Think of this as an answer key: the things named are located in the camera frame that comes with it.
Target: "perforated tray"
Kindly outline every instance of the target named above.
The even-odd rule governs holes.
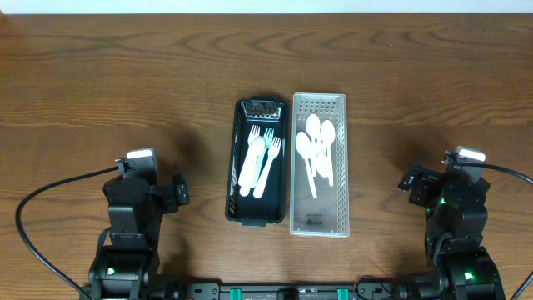
[[[296,151],[295,145],[296,135],[306,131],[306,121],[312,113],[320,118],[321,123],[330,120],[336,130],[335,142],[331,145],[333,187],[330,187],[327,178],[317,174],[314,177],[317,198],[311,195],[306,164]],[[332,238],[346,238],[350,235],[346,130],[345,95],[303,92],[294,94],[291,139],[291,234]]]
[[[289,107],[273,97],[255,96],[235,105],[233,122],[232,155],[227,179],[226,218],[243,226],[266,226],[281,223],[285,217],[286,173],[288,166]],[[248,135],[253,125],[274,129],[274,136],[281,138],[281,150],[272,161],[263,196],[256,199],[252,191],[243,197],[239,193],[238,175],[248,150]]]

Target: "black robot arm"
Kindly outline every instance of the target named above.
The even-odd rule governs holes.
[[[481,177],[480,167],[457,166],[483,162],[458,152],[447,152],[443,162],[444,172],[413,164],[398,184],[401,190],[411,190],[410,203],[426,208],[428,273],[406,277],[389,288],[373,278],[361,281],[360,288],[379,292],[373,299],[505,299],[496,265],[480,246],[490,184]]]
[[[89,271],[94,299],[183,299],[182,285],[157,275],[157,245],[162,216],[189,203],[183,174],[172,184],[157,185],[156,160],[151,149],[130,152],[116,160],[120,175],[106,182],[109,221],[98,242]],[[107,234],[111,245],[103,246]]]

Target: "wooden table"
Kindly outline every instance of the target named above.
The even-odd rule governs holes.
[[[6,16],[0,298],[77,298],[23,245],[15,208],[144,147],[163,182],[173,165],[187,174],[192,199],[163,220],[160,272],[351,283],[424,271],[423,208],[397,190],[401,175],[417,159],[442,170],[458,144],[533,174],[532,83],[531,15]],[[288,215],[263,228],[224,217],[235,102],[291,103],[296,92],[347,95],[349,238],[293,237]],[[102,184],[113,176],[45,192],[22,215],[38,249],[80,284],[109,224]],[[483,245],[510,297],[533,266],[533,191],[504,173],[485,178]]]

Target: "white plastic fork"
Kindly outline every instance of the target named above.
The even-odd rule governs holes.
[[[257,185],[257,180],[259,180],[259,174],[261,173],[261,166],[263,165],[265,153],[267,152],[270,145],[272,145],[272,140],[274,139],[274,129],[267,128],[265,134],[263,134],[263,137],[265,138],[265,150],[263,150],[263,152],[257,159],[256,171],[253,173],[252,185],[250,185],[250,188],[255,188]]]
[[[250,153],[250,145],[252,145],[253,140],[255,140],[257,137],[259,137],[259,129],[260,129],[259,126],[253,125],[252,129],[250,130],[250,134],[248,135],[247,156],[244,159],[244,162],[242,163],[241,173],[239,174],[239,180],[237,180],[237,182],[239,183],[240,186],[242,186],[242,184],[245,181],[244,176],[242,176],[242,174],[243,174],[242,170],[246,170],[247,169],[246,166],[250,162],[250,159],[252,158],[252,154]]]
[[[274,158],[276,158],[280,152],[281,142],[282,139],[279,137],[274,138],[274,142],[272,142],[272,145],[268,149],[268,159],[266,160],[266,165],[261,172],[261,176],[259,177],[256,188],[253,190],[253,197],[255,198],[260,198],[263,195],[263,192],[265,192],[270,166],[272,165]]]

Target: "black cable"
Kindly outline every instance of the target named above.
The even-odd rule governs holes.
[[[54,188],[54,187],[56,187],[58,185],[62,185],[64,183],[71,183],[71,182],[74,182],[74,181],[77,181],[77,180],[82,180],[82,179],[89,178],[89,177],[91,178],[91,177],[94,177],[94,176],[97,176],[97,175],[100,175],[100,174],[104,174],[104,173],[108,173],[108,172],[111,172],[111,171],[115,171],[117,169],[118,169],[118,167],[110,167],[110,168],[107,168],[107,169],[102,170],[102,171],[96,171],[96,172],[92,172],[92,173],[81,175],[81,176],[76,176],[76,177],[72,177],[72,178],[63,179],[63,180],[60,180],[58,182],[50,183],[50,184],[48,184],[48,185],[46,185],[44,187],[40,187],[37,190],[35,190],[34,192],[32,192],[31,194],[27,195],[20,202],[20,204],[18,204],[17,212],[15,214],[15,223],[17,224],[18,234],[20,234],[20,237],[21,237],[22,241],[24,242],[24,244],[26,244],[27,248],[30,249],[30,251],[33,253],[33,255],[35,255],[35,257],[39,261],[41,261],[41,263],[43,263],[47,268],[49,268],[52,272],[54,272],[56,275],[58,275],[62,280],[64,280],[66,283],[68,283],[71,287],[73,287],[76,291],[78,291],[80,294],[82,294],[88,300],[93,300],[93,299],[92,299],[91,296],[89,296],[88,293],[83,291],[82,288],[79,285],[77,285],[69,276],[67,276],[66,274],[61,272],[57,267],[55,267],[51,262],[49,262],[35,248],[35,246],[33,246],[32,242],[30,242],[30,239],[27,237],[27,234],[24,231],[24,226],[22,225],[22,219],[21,219],[22,209],[24,208],[26,203],[28,203],[30,200],[32,200],[32,198],[37,196],[39,193],[42,193],[42,192],[48,190],[49,188]]]
[[[435,243],[435,248],[433,248],[433,264],[434,265],[436,265],[436,259],[438,258],[439,252],[441,251],[442,243],[447,238],[453,238],[453,236],[449,232],[444,232],[439,236],[439,239]]]
[[[98,244],[97,244],[97,256],[100,254],[100,251],[102,250],[103,244],[106,242],[107,235],[111,232],[111,227],[107,227],[100,233],[100,236],[98,237]]]
[[[363,278],[373,278],[373,279],[377,279],[375,276],[372,276],[372,275],[363,275],[361,277],[359,277],[359,279],[357,279],[357,281],[353,284],[353,292],[359,297],[361,298],[362,300],[370,300],[370,299],[367,299],[363,296],[361,296],[361,294],[359,294],[359,282],[361,281],[361,279]],[[383,288],[383,290],[385,292],[387,292],[389,294],[389,297],[384,297],[383,300],[389,300],[389,299],[393,299],[393,295],[392,295],[392,292],[389,291],[388,288],[385,287],[385,285],[383,285],[383,282],[381,281],[378,281],[378,283],[381,285],[381,287]]]
[[[451,162],[451,164],[453,164],[454,166],[461,166],[461,167],[489,168],[489,169],[492,169],[492,170],[496,170],[496,171],[500,171],[500,172],[504,172],[504,173],[516,176],[518,178],[524,179],[527,182],[533,184],[533,179],[531,179],[530,177],[527,177],[525,174],[522,174],[521,172],[517,172],[515,170],[511,170],[511,169],[508,169],[506,167],[500,167],[500,166],[490,165],[490,164],[481,163],[481,162],[457,162],[457,161],[454,161],[454,162]]]
[[[531,281],[533,281],[533,271],[531,271],[530,276],[528,276],[526,280],[524,280],[524,282],[518,287],[516,292],[511,297],[511,300],[518,299],[518,296],[520,296],[520,294],[522,294],[522,292],[526,290],[527,286],[531,283]]]

